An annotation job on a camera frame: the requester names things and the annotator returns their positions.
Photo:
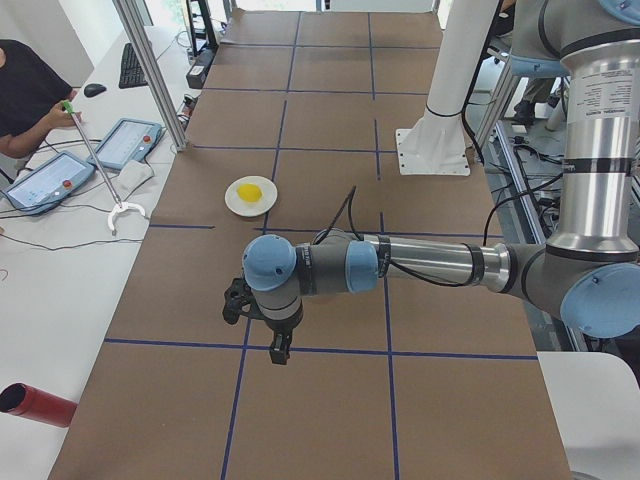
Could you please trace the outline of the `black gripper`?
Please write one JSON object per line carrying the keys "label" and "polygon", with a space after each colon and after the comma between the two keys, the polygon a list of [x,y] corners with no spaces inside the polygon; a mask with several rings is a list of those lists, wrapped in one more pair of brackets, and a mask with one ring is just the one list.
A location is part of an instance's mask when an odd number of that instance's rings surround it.
{"label": "black gripper", "polygon": [[269,349],[271,362],[275,365],[287,364],[290,359],[290,345],[293,332],[299,325],[296,319],[269,321],[268,326],[273,331],[273,340]]}

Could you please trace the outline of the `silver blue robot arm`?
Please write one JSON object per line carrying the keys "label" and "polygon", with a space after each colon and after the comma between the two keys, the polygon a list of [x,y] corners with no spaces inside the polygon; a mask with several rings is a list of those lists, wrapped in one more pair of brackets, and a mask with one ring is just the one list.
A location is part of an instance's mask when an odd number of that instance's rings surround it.
{"label": "silver blue robot arm", "polygon": [[292,245],[264,235],[245,249],[224,320],[261,320],[275,364],[290,356],[306,296],[373,289],[406,275],[448,288],[482,285],[521,298],[596,338],[639,323],[638,246],[628,237],[639,134],[639,5],[520,1],[510,55],[517,74],[571,78],[560,221],[541,246],[446,244],[329,227]]}

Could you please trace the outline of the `person's hand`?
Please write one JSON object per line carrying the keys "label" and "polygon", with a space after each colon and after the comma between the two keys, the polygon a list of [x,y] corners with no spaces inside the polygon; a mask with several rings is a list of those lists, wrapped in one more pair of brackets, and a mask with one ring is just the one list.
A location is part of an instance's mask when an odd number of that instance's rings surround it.
{"label": "person's hand", "polygon": [[75,121],[82,121],[82,113],[76,111],[74,114],[70,114],[63,106],[62,102],[54,105],[49,111],[47,117],[49,118],[50,127],[66,128],[75,127]]}

